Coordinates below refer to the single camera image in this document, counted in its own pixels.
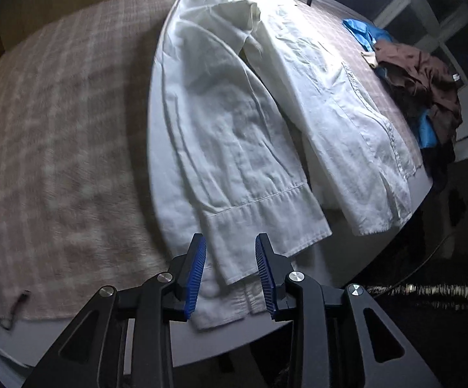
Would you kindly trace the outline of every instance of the brown shirt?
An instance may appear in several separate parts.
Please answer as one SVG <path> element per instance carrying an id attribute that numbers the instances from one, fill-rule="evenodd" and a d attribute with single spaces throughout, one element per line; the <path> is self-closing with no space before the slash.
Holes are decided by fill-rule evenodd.
<path id="1" fill-rule="evenodd" d="M 379 40 L 374 46 L 376 60 L 387 69 L 390 84 L 407 92 L 430 109 L 429 117 L 440 144 L 452 141 L 462 123 L 457 89 L 448 66 L 417 48 Z"/>

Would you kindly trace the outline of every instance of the long-sleeved shirt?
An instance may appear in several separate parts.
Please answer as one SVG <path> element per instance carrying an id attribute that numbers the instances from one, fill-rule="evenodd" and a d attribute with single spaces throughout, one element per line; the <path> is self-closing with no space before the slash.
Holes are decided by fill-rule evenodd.
<path id="1" fill-rule="evenodd" d="M 411 216 L 408 150 L 293 0 L 177 0 L 155 55 L 148 161 L 173 255 L 201 232 L 199 327 L 263 308 L 254 254 L 266 232 L 292 256 L 329 236 L 324 208 L 356 235 Z M 284 116 L 303 136 L 310 185 Z"/>

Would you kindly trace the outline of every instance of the silver screw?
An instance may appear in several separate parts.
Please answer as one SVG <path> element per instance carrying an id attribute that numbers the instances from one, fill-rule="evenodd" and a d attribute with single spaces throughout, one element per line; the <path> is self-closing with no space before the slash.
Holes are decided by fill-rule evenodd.
<path id="1" fill-rule="evenodd" d="M 161 283 L 168 283 L 173 280 L 173 276 L 171 275 L 171 273 L 160 273 L 157 276 L 157 280 Z"/>
<path id="2" fill-rule="evenodd" d="M 288 277 L 293 281 L 304 280 L 304 275 L 300 271 L 292 271 L 290 274 L 288 274 Z"/>
<path id="3" fill-rule="evenodd" d="M 347 291 L 353 296 L 360 296 L 363 294 L 363 287 L 360 285 L 349 285 Z"/>
<path id="4" fill-rule="evenodd" d="M 112 286 L 103 286 L 100 289 L 100 296 L 101 297 L 109 297 L 113 295 L 113 287 Z"/>

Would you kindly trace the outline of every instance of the blue garment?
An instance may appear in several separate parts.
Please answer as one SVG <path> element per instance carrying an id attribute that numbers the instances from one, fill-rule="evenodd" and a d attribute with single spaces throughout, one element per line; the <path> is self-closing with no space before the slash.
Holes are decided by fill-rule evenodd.
<path id="1" fill-rule="evenodd" d="M 431 121 L 428 118 L 428 110 L 424 108 L 421 115 L 408 121 L 413 135 L 416 137 L 420 149 L 436 147 L 439 141 L 435 135 Z"/>
<path id="2" fill-rule="evenodd" d="M 392 37 L 386 30 L 377 28 L 356 19 L 345 19 L 342 24 L 351 32 L 356 40 L 365 48 L 366 51 L 373 52 L 374 44 L 378 39 L 386 39 L 392 42 Z"/>

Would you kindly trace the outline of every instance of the plaid blanket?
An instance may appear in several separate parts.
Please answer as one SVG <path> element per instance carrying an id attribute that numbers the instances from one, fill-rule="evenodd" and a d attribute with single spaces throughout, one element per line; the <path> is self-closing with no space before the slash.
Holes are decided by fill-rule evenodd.
<path id="1" fill-rule="evenodd" d="M 47 25 L 0 60 L 0 316 L 71 317 L 104 284 L 166 269 L 150 204 L 147 92 L 175 0 L 110 0 Z M 300 8 L 411 149 L 406 122 L 329 7 Z"/>

